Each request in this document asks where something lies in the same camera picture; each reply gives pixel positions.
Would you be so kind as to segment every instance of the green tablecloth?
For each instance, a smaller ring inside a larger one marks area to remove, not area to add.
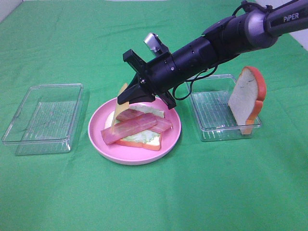
[[[252,65],[265,77],[263,126],[252,139],[201,142],[188,99],[176,107],[182,135],[158,161],[116,164],[88,139],[94,111],[134,75],[125,51],[151,60],[142,41],[155,32],[174,52],[239,4],[26,1],[6,18],[1,134],[30,86],[82,83],[89,103],[69,153],[15,156],[0,145],[0,230],[307,230],[308,53],[290,35],[218,68],[238,76]]]

